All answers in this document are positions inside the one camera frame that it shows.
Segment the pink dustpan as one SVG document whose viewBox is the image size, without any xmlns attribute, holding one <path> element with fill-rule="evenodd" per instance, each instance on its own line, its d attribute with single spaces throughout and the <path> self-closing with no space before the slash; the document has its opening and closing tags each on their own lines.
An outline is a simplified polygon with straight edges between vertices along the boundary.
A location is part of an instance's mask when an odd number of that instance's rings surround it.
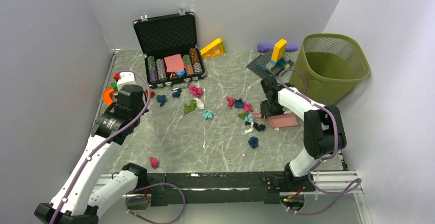
<svg viewBox="0 0 435 224">
<path fill-rule="evenodd" d="M 260 113 L 253 113 L 252 117 L 255 119 L 267 120 L 274 129 L 295 127 L 299 125 L 296 115 L 291 112 L 270 117 L 262 116 Z"/>
</svg>

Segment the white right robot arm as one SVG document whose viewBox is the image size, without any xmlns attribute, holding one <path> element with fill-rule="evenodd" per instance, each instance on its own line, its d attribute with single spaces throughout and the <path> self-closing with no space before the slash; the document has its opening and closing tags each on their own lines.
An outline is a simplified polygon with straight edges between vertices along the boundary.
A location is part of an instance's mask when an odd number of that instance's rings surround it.
<svg viewBox="0 0 435 224">
<path fill-rule="evenodd" d="M 283 185 L 289 191 L 303 184 L 303 176 L 315 166 L 329 160 L 347 146 L 341 114 L 337 106 L 318 103 L 295 87 L 279 84 L 274 76 L 261 80 L 266 100 L 260 103 L 264 118 L 284 118 L 285 112 L 303 121 L 303 149 L 286 165 L 289 173 L 283 177 Z"/>
</svg>

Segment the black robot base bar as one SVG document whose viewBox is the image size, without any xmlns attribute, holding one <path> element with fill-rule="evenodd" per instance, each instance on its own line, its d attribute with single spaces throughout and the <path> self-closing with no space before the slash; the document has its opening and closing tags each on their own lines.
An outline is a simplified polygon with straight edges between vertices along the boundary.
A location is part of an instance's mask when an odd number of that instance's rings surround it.
<svg viewBox="0 0 435 224">
<path fill-rule="evenodd" d="M 262 202 L 279 204 L 287 194 L 299 189 L 312 191 L 306 176 L 289 171 L 149 173 L 150 190 L 130 190 L 130 194 L 150 195 L 153 207 L 194 203 Z"/>
</svg>

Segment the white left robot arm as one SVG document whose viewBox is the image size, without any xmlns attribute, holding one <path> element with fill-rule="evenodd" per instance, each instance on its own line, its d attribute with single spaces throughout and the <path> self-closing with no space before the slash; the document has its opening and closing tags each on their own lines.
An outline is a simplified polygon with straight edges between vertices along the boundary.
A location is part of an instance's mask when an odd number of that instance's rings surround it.
<svg viewBox="0 0 435 224">
<path fill-rule="evenodd" d="M 126 164 L 103 187 L 94 189 L 108 160 L 139 125 L 144 95 L 139 85 L 127 84 L 119 90 L 116 102 L 96 119 L 85 150 L 65 184 L 49 203 L 40 203 L 35 209 L 34 215 L 42 223 L 98 223 L 122 195 L 146 189 L 147 170 L 134 163 Z"/>
</svg>

